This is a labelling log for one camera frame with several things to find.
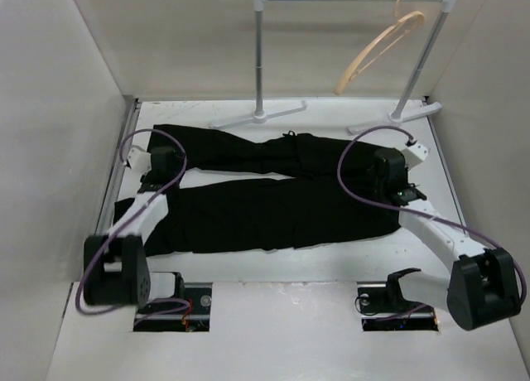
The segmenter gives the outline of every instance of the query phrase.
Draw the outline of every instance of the black cloth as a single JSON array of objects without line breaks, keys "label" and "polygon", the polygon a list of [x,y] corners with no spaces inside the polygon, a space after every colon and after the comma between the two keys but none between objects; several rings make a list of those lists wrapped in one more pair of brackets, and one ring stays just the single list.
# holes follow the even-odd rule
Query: black cloth
[{"label": "black cloth", "polygon": [[[148,256],[302,248],[375,238],[399,228],[396,212],[362,204],[340,188],[336,167],[348,141],[290,133],[254,143],[215,130],[173,125],[155,128],[182,143],[189,169],[276,172],[295,178],[172,189],[166,195],[170,213],[146,242]],[[152,134],[148,148],[168,144],[166,138]],[[366,171],[378,148],[359,142],[348,156],[345,181],[363,197],[372,197],[373,185]],[[132,202],[118,202],[115,219]]]}]

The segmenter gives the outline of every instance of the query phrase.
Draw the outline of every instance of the white rack foot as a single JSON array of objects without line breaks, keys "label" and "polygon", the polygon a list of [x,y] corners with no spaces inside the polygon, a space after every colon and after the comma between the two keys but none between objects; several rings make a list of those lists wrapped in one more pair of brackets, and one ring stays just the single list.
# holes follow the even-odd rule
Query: white rack foot
[{"label": "white rack foot", "polygon": [[378,120],[374,122],[367,122],[356,124],[354,126],[347,127],[348,132],[352,135],[361,134],[362,131],[367,130],[368,128],[378,127],[378,126],[396,126],[399,127],[401,124],[416,120],[417,118],[425,118],[430,114],[437,113],[441,110],[441,104],[435,102],[430,105],[421,106],[420,108],[404,110],[399,119],[392,118],[392,113],[388,115],[386,120]]},{"label": "white rack foot", "polygon": [[215,130],[224,130],[226,128],[242,126],[249,123],[265,123],[270,118],[279,118],[286,114],[303,112],[307,109],[307,102],[301,101],[300,108],[291,108],[290,106],[277,106],[274,107],[272,113],[264,112],[263,114],[245,114],[242,116],[236,116],[234,118],[226,118],[224,120],[214,120],[210,122],[210,128]]}]

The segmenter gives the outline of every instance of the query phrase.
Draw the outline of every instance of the vertical metal pole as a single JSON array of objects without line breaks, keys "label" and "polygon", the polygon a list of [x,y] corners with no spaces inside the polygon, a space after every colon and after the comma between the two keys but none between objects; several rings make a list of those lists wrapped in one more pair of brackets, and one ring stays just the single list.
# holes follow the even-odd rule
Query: vertical metal pole
[{"label": "vertical metal pole", "polygon": [[263,65],[262,65],[262,32],[263,32],[263,11],[256,11],[256,110],[255,115],[261,116],[263,111]]},{"label": "vertical metal pole", "polygon": [[405,108],[408,99],[411,96],[412,90],[414,89],[414,86],[416,85],[416,82],[420,77],[420,73],[423,70],[423,66],[425,65],[427,58],[431,53],[432,47],[434,46],[434,43],[436,42],[436,39],[438,38],[441,28],[444,26],[444,22],[446,21],[448,15],[449,13],[444,11],[441,11],[438,15],[438,18],[436,19],[436,22],[432,27],[431,34],[429,35],[427,43],[425,44],[425,47],[423,48],[423,51],[420,54],[420,59],[418,60],[416,67],[414,68],[414,71],[412,72],[412,75],[408,80],[407,87],[405,87],[405,90],[403,91],[403,94],[399,99],[399,103],[397,104],[396,109],[392,112],[391,119],[393,121],[401,120],[401,113]]}]

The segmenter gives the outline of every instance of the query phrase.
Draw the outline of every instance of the white table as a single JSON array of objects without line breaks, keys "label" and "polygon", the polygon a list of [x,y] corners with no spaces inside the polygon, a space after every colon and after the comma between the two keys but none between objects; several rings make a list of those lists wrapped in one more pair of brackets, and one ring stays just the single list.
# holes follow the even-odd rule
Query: white table
[{"label": "white table", "polygon": [[[307,101],[304,113],[229,131],[255,142],[289,130],[351,139],[345,126],[381,117],[395,106],[388,99]],[[145,103],[137,128],[159,123],[207,127],[212,118],[252,110],[252,101]],[[431,148],[410,181],[421,186],[442,214],[458,220],[428,122],[417,120],[405,128]],[[133,143],[146,147],[148,139],[148,134],[139,135]],[[367,141],[402,147],[406,139],[377,132]],[[181,186],[256,177],[262,176],[189,171]],[[120,198],[131,197],[138,186],[137,176],[127,171]],[[85,318],[75,312],[72,297],[49,381],[528,380],[507,321],[464,332],[449,314],[438,311],[437,333],[362,331],[353,305],[354,281],[384,280],[409,267],[446,275],[434,254],[406,230],[381,239],[273,253],[176,253],[150,258],[149,266],[152,271],[179,271],[187,282],[214,282],[210,332],[132,333],[132,308]]]}]

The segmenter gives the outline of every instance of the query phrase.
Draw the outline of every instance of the garment rack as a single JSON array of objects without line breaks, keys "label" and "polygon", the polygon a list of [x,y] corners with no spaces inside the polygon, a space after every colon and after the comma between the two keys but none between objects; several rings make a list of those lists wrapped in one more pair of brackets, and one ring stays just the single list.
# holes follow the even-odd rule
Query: garment rack
[{"label": "garment rack", "polygon": [[[256,109],[251,114],[237,116],[234,118],[227,118],[225,120],[213,121],[210,126],[216,129],[225,129],[235,127],[247,123],[265,123],[270,118],[277,118],[286,114],[302,112],[307,109],[307,103],[301,101],[301,106],[298,108],[281,108],[276,109],[273,113],[267,112],[263,107],[263,9],[266,2],[319,2],[319,1],[373,1],[373,2],[396,2],[397,0],[254,0],[254,11],[256,20]],[[406,121],[422,118],[430,114],[436,113],[441,109],[440,103],[433,103],[418,109],[411,109],[403,111],[407,101],[410,99],[412,90],[416,85],[423,66],[426,64],[428,56],[431,54],[432,47],[438,38],[441,28],[446,22],[449,12],[456,4],[456,0],[401,0],[402,2],[440,2],[441,10],[431,29],[431,33],[427,38],[426,44],[423,47],[422,53],[414,67],[414,70],[409,77],[407,85],[402,92],[402,95],[393,112],[388,115],[388,120],[379,122],[363,123],[356,126],[348,127],[351,133],[358,133],[366,128],[374,125],[393,124],[399,125]]]}]

